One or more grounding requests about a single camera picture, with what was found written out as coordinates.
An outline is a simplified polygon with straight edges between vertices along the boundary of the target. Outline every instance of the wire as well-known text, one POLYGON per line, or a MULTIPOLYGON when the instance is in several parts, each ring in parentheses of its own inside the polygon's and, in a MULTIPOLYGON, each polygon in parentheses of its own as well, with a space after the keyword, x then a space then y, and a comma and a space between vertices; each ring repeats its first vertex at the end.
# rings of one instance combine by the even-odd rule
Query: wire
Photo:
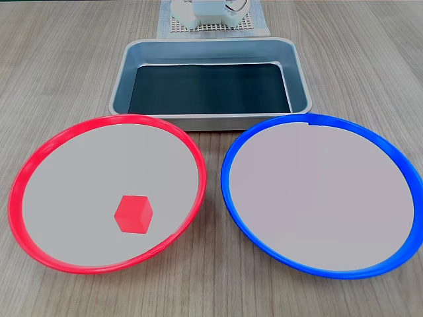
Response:
POLYGON ((237 10, 232 9, 229 5, 225 5, 225 6, 226 6, 226 9, 228 9, 228 10, 230 10, 230 11, 233 11, 233 12, 239 12, 239 11, 241 11, 242 9, 244 9, 244 7, 247 5, 247 2, 249 2, 249 0, 245 0, 244 4, 241 6, 241 8, 239 8, 239 9, 237 9, 237 10))

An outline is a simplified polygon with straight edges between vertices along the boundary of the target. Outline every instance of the blue rim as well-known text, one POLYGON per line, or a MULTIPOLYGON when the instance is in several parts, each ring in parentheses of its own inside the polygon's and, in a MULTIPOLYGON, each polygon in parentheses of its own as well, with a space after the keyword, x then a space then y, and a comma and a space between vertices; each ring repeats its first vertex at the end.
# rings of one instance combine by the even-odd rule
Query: blue rim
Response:
POLYGON ((229 210, 229 213, 231 214, 237 226, 244 232, 244 234, 250 240, 252 240, 260 249, 265 251, 268 255, 272 256, 273 258, 290 267, 293 267, 305 273, 310 273, 313 275, 333 279, 364 279, 368 277, 374 277, 387 273, 404 264, 418 251, 419 247, 423 242, 423 183, 416 169, 397 148, 395 148, 392 144, 390 144, 390 142, 388 142, 378 134, 360 125, 339 118, 324 116, 321 114, 292 114, 267 120, 248 129, 232 144, 231 148, 226 154, 221 171, 221 188, 223 198, 226 202, 226 206, 229 210), (403 246, 401 246, 401 248, 390 258, 377 265, 354 271, 328 271, 324 269, 316 269, 314 267, 309 267, 294 262, 273 251, 272 249, 267 247, 267 245, 257 239, 257 237, 255 237, 255 235, 247 228, 247 226, 241 220, 233 204, 231 198, 231 190, 229 189, 229 174, 231 171, 232 162, 236 154, 238 153, 239 149, 244 145, 244 143, 247 142, 253 135, 257 134, 258 132, 275 125, 293 122, 305 122, 309 125, 325 125, 354 132, 358 135, 361 135, 362 137, 365 137, 367 140, 377 145, 398 166, 410 188, 412 200, 414 203, 414 221, 407 240, 404 242, 403 246))

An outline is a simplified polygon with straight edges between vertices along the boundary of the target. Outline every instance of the wood grain surface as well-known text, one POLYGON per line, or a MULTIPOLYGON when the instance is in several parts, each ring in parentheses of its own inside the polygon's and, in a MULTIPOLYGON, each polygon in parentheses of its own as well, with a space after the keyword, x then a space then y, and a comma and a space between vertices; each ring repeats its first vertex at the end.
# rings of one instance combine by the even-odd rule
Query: wood grain surface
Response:
MULTIPOLYGON (((423 2, 265 1, 273 36, 297 44, 313 112, 364 125, 423 174, 423 2)), ((208 191, 162 254, 106 275, 46 269, 15 242, 8 194, 20 167, 67 127, 107 115, 129 42, 154 38, 158 1, 0 3, 0 317, 423 316, 423 251, 373 279, 300 273, 252 244, 219 186, 239 133, 191 133, 208 191)))

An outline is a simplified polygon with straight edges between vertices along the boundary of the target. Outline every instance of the dark tray bottom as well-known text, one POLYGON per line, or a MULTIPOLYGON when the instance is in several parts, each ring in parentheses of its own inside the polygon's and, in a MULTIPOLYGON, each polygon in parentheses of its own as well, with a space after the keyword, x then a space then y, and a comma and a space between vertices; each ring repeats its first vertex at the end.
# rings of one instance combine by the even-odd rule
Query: dark tray bottom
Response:
POLYGON ((274 64, 143 66, 130 114, 290 113, 274 64))

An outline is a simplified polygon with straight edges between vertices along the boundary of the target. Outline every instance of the red cube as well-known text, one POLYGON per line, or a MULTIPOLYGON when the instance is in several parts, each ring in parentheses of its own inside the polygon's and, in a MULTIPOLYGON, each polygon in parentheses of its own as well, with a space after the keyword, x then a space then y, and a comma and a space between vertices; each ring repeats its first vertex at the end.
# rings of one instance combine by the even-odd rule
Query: red cube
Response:
POLYGON ((145 196, 123 196, 114 214, 120 230, 127 233, 147 233, 152 217, 153 210, 145 196))

